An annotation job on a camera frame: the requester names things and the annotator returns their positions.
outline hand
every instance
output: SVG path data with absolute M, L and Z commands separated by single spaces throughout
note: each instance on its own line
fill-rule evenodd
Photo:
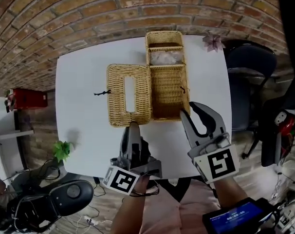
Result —
M 139 177 L 136 185 L 134 186 L 134 190 L 138 193 L 146 193 L 148 182 L 149 182 L 149 176 Z

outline red box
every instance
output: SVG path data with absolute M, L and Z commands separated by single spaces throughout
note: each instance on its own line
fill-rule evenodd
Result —
M 35 109 L 48 106 L 47 93 L 29 89 L 16 88 L 9 100 L 16 98 L 15 109 Z

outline floor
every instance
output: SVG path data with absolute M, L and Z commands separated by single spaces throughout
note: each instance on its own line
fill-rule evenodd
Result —
M 265 89 L 264 96 L 266 99 L 280 96 L 285 89 L 287 83 L 281 83 L 274 86 L 274 89 Z M 57 125 L 55 117 L 55 93 L 48 93 L 48 107 L 38 110 L 27 110 L 19 112 L 19 121 L 21 130 L 34 129 L 35 134 L 22 137 L 22 146 L 26 163 L 30 169 L 41 166 L 46 160 L 53 157 L 53 144 L 58 140 Z M 232 143 L 236 145 L 239 154 L 247 152 L 253 141 L 253 136 L 249 132 L 233 134 Z M 256 147 L 249 159 L 241 160 L 240 172 L 235 177 L 238 184 L 247 192 L 247 194 L 258 199 L 264 197 L 271 199 L 277 184 L 277 174 L 274 167 L 261 167 L 261 143 Z M 82 176 L 82 179 L 90 181 L 94 185 L 92 177 Z M 285 194 L 287 185 L 290 183 L 285 177 L 280 177 L 282 185 L 278 191 L 278 198 Z M 82 211 L 61 218 L 55 227 L 51 230 L 52 234 L 70 233 L 83 234 L 87 228 L 78 229 L 76 232 L 77 221 L 82 215 L 95 217 L 97 221 L 113 220 L 117 210 L 119 209 L 123 196 L 116 192 L 106 189 L 106 194 L 103 194 L 103 189 L 99 186 L 94 190 L 95 197 L 92 202 Z M 81 220 L 80 227 L 88 227 L 84 220 Z M 109 233 L 110 222 L 105 222 L 97 226 L 98 230 L 91 227 L 86 233 Z

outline chair leg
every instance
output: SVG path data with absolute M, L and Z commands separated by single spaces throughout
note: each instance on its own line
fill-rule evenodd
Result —
M 260 139 L 255 136 L 255 140 L 254 140 L 254 143 L 252 144 L 251 148 L 249 149 L 249 152 L 246 154 L 246 153 L 242 153 L 241 157 L 242 159 L 246 159 L 250 156 L 250 154 L 253 152 L 253 150 L 256 148 L 256 145 L 259 143 Z

